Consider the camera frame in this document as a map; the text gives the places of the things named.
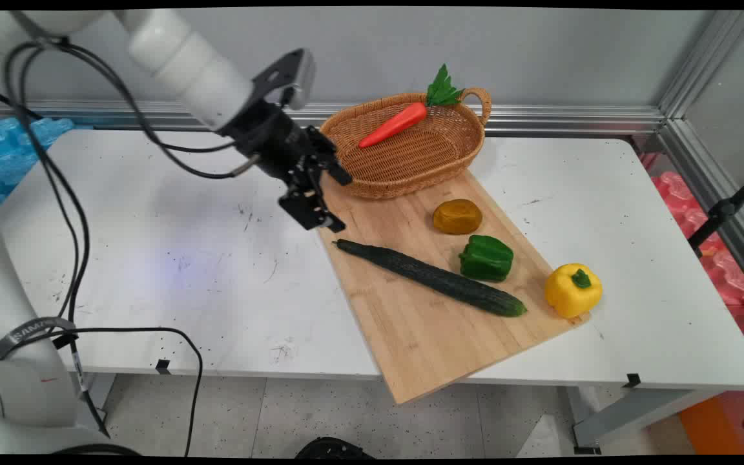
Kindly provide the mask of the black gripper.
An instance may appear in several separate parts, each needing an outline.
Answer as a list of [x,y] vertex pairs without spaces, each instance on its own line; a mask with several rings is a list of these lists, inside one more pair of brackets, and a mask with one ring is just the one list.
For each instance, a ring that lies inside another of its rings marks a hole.
[[353,182],[340,164],[336,145],[316,127],[302,127],[274,103],[254,102],[220,128],[246,157],[243,165],[221,179],[237,177],[252,167],[287,184],[278,205],[304,229],[340,233],[346,225],[328,208],[321,189],[321,171],[341,186]]

